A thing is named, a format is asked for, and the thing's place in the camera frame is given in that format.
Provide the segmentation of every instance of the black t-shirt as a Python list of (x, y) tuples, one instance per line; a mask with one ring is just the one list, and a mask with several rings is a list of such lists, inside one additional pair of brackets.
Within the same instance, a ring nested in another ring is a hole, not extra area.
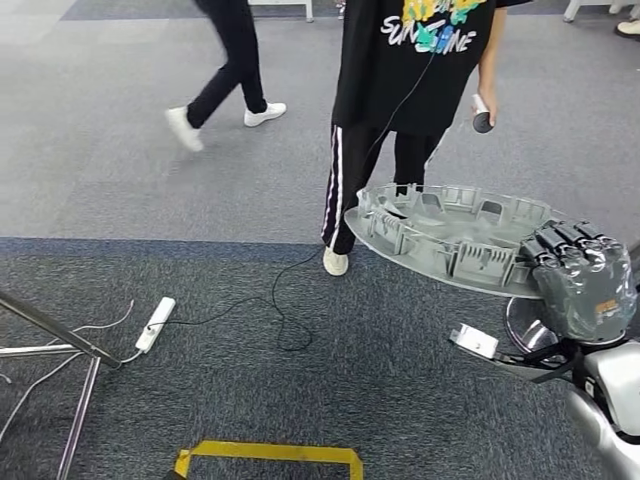
[(530, 0), (347, 0), (333, 122), (438, 135), (453, 122), (496, 8)]

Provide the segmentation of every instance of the yellow tape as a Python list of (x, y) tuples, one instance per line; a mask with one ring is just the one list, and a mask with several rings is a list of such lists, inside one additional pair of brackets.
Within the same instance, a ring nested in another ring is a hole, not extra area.
[(214, 440), (205, 440), (191, 450), (180, 450), (176, 460), (174, 471), (186, 478), (192, 456), (340, 463), (349, 466), (350, 480), (363, 480), (365, 476), (362, 462), (358, 454), (350, 448), (217, 442)]

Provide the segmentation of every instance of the white power strip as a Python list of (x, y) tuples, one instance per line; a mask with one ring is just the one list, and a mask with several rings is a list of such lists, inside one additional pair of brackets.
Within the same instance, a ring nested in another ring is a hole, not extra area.
[(151, 319), (143, 330), (142, 335), (136, 342), (136, 348), (143, 353), (148, 353), (162, 331), (162, 327), (171, 314), (171, 311), (176, 305), (176, 301), (173, 298), (165, 297), (160, 301), (160, 304), (153, 312)]

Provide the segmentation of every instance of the white sneaker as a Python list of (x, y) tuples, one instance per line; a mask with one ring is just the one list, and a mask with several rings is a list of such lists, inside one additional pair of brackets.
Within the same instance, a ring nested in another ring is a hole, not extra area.
[(192, 152), (200, 152), (205, 148), (200, 140), (200, 130), (192, 127), (186, 119), (186, 107), (166, 110), (165, 117), (169, 122), (171, 131), (175, 133), (178, 140), (185, 147)]
[(622, 22), (616, 27), (616, 33), (621, 37), (634, 38), (640, 41), (640, 20)]
[(245, 125), (247, 127), (257, 127), (267, 120), (282, 117), (287, 111), (284, 103), (267, 103), (266, 110), (263, 113), (252, 113), (249, 110), (245, 111)]
[(325, 270), (326, 270), (327, 273), (334, 277), (341, 277), (349, 270), (348, 256), (338, 255), (337, 253), (334, 253), (330, 248), (325, 250), (325, 256), (322, 258), (322, 263), (325, 264)]

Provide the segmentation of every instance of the white stripe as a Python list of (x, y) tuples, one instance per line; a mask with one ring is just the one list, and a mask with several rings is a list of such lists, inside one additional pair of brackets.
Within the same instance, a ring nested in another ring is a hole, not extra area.
[(336, 207), (336, 225), (335, 230), (334, 230), (334, 235), (331, 237), (331, 244), (329, 246), (331, 250), (334, 249), (336, 245), (336, 240), (338, 238), (338, 232), (340, 231), (340, 221), (342, 220), (342, 202), (343, 202), (343, 159), (342, 159), (342, 128), (336, 127), (337, 129), (337, 136), (336, 140), (338, 143), (338, 161), (337, 161), (337, 181), (338, 181), (338, 201), (337, 206)]
[(325, 232), (327, 231), (327, 227), (329, 226), (329, 213), (331, 211), (331, 199), (334, 196), (334, 182), (336, 181), (336, 169), (334, 167), (336, 163), (335, 154), (334, 153), (334, 148), (336, 143), (336, 126), (334, 125), (331, 127), (333, 130), (331, 131), (331, 176), (329, 180), (329, 191), (327, 195), (327, 211), (325, 212), (325, 222), (322, 224), (322, 232), (320, 234), (324, 237)]

